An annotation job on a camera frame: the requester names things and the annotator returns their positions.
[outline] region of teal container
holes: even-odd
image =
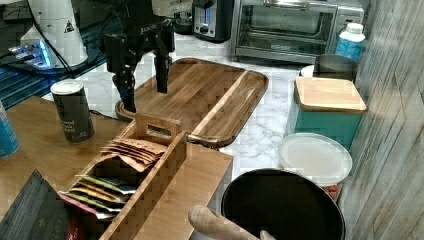
[[[15,131],[7,118],[6,110],[0,101],[0,158],[15,153],[19,148],[19,142]]]
[[[349,150],[366,110],[353,83],[341,79],[298,77],[295,84],[284,136],[315,133],[331,138]]]

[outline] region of plastic bottle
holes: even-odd
[[[358,23],[349,23],[346,29],[339,35],[336,54],[348,57],[359,62],[365,35],[362,34],[364,26]]]

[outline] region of wooden box handle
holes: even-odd
[[[138,138],[151,142],[169,145],[182,131],[182,123],[179,120],[159,118],[148,114],[137,113],[135,115]]]

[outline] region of toaster oven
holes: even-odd
[[[340,32],[363,16],[357,0],[236,0],[231,55],[313,64],[334,53]]]

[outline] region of can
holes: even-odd
[[[65,79],[50,88],[65,138],[71,143],[82,143],[94,135],[84,84]]]
[[[0,101],[0,158],[5,158],[15,153],[18,148],[19,142],[16,138],[15,131]]]

